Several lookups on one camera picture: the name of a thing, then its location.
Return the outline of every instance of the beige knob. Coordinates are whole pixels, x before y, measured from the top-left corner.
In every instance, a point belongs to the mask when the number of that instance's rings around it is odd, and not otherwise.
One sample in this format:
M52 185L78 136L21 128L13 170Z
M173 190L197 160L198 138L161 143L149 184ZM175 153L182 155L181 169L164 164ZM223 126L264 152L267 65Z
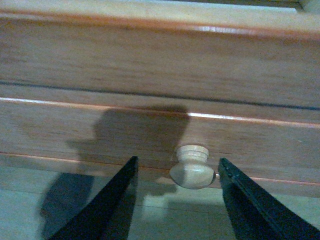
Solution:
M216 173L207 165L208 149L185 145L176 151L176 156L179 163L170 170L176 184L186 189L202 189L213 183Z

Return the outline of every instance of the wooden panel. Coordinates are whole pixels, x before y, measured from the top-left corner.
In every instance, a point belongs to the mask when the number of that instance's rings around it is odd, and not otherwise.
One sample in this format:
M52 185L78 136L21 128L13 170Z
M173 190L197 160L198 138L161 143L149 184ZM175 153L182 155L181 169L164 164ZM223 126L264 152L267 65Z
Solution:
M85 174L101 177L112 177L122 167L121 165L116 164L83 162L5 153L0 153L0 166ZM139 178L144 181L151 181L159 184L175 184L169 176L169 171L165 169L140 167ZM258 177L253 177L252 179L270 193L320 198L320 183L283 181ZM217 176L217 179L209 187L221 187L219 176Z
M170 169L185 144L208 147L210 163L227 157L249 176L319 182L320 126L279 126L189 116L181 106L149 109L92 105L1 104L3 153Z
M201 101L168 97L153 97L132 94L101 93L80 90L52 89L51 87L27 87L2 85L2 102L38 102L51 106L69 107L94 105L88 108L107 110L107 108L148 109L150 106L180 106L189 116L203 116L225 119L233 122L255 122L279 126L311 127L320 123L320 111L265 105L236 104L216 101Z
M2 0L2 16L20 19L43 19L58 22L162 26L166 29L189 29L248 35L319 37L316 15L284 12L281 8L244 9L210 3L136 0L52 0L15 2Z
M2 84L320 106L318 41L14 20L1 25Z

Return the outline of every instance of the drawer front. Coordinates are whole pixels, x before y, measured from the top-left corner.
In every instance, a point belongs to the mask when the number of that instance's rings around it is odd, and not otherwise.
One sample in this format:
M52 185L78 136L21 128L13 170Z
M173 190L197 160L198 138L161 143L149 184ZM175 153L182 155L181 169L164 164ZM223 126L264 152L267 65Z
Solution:
M121 109L94 105L1 104L1 152L170 169L177 147L199 144L217 168L227 157L251 177L314 182L320 125L277 125L190 116L180 106Z
M0 83L319 109L320 43L1 20Z

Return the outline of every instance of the wooden dresser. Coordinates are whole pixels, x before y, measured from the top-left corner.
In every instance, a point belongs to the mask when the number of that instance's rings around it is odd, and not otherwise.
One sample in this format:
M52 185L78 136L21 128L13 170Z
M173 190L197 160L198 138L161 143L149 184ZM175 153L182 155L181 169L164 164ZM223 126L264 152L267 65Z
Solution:
M320 197L319 15L29 2L0 3L1 166L112 176L136 155L141 179L172 184L196 144L215 170Z

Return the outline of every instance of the wooden furniture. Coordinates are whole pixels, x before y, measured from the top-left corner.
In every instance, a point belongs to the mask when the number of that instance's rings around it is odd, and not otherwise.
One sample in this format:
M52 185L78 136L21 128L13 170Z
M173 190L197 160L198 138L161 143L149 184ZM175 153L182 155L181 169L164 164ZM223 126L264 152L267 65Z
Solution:
M1 165L112 176L137 155L142 179L172 184L195 144L215 170L227 157L272 193L320 197L320 16L32 3L0 3Z

